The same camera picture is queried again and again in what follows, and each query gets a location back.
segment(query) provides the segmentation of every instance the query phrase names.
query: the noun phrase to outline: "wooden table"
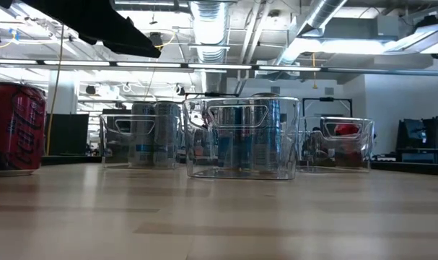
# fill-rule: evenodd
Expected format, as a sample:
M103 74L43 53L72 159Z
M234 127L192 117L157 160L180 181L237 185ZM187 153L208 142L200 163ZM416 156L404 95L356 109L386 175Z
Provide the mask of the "wooden table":
M46 166L0 178L0 259L438 259L438 176Z

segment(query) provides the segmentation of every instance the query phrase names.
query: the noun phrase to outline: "red soda can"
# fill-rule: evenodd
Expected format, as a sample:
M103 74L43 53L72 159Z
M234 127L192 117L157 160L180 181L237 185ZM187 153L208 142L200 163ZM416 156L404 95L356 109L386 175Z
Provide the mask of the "red soda can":
M0 175L27 175L44 153L45 92L0 82Z

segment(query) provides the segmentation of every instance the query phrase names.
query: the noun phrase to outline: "clear plastic container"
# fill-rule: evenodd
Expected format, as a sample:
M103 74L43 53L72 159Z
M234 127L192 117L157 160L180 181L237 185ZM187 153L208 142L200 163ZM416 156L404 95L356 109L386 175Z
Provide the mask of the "clear plastic container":
M306 117L299 121L298 171L368 173L374 121L360 118Z
M183 103L183 115L190 177L295 177L298 99L191 99Z
M180 128L178 116L101 115L103 167L176 168Z

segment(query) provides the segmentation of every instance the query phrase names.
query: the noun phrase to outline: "air duct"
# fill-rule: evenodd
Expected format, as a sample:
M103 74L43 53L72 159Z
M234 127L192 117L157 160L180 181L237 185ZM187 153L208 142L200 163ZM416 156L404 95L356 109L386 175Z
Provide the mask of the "air duct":
M346 2L347 0L314 0L305 21L300 23L300 25L298 24L295 28L295 39L279 55L273 65L292 65L300 53L307 51L307 49L301 46L301 39L297 37L311 30L325 27Z
M228 3L193 1L190 3L190 9L194 18L193 31L196 43L207 45L197 48L199 61L201 63L223 63L226 50L221 45L225 44L227 37ZM226 82L222 82L222 74L201 73L204 92L226 92L223 88Z

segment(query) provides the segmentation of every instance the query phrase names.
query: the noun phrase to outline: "ceiling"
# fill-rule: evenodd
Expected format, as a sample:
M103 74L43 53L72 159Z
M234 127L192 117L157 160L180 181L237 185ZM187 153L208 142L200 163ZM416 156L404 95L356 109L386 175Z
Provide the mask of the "ceiling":
M292 17L307 12L310 5L309 0L290 1L272 0L268 1L272 17L266 17L263 23L263 32L259 39L259 45L255 49L252 62L258 60L271 60L276 58L285 48L286 31L289 28ZM246 17L253 8L254 0L241 0L231 4L229 8L229 40L227 45L227 63L236 63L245 41ZM379 15L379 12L388 15L413 13L432 7L438 7L438 1L357 1L350 0L336 14L342 18L372 19ZM63 45L63 60L93 60L93 61L176 61L196 62L197 53L195 48L189 45L194 43L192 30L192 19L186 13L172 12L142 12L132 9L119 11L123 17L130 17L134 25L143 33L161 32L164 43L159 59L148 59L137 56L118 55L109 51L103 45L88 45L76 38L73 30L65 27L65 34L75 38L72 42L65 40ZM12 40L11 29L17 31L19 41L13 42L6 48L0 48L0 59L35 59L55 60L60 53L61 25L59 22L47 17L37 10L23 3L15 4L11 9L0 8L0 36L2 44ZM420 55L414 57L429 59L428 56ZM348 55L339 53L316 53L316 66L369 66L375 64L377 59L372 55ZM385 57L382 60L393 60L396 58ZM312 66L311 56L301 55L297 59L301 65ZM410 63L404 59L402 64L393 65L400 68L420 68L426 66L426 62ZM197 73L173 73L167 71L77 71L82 83L81 92L90 84L108 84L121 88L122 96L128 100L136 100L148 95L154 95L159 99L178 100L173 92L176 85L182 85L187 90L200 85L200 77ZM342 74L319 74L318 79L340 79ZM302 74L302 78L311 78L312 73ZM21 68L0 68L0 80L23 81L43 88L48 87L48 71L44 69L21 69Z

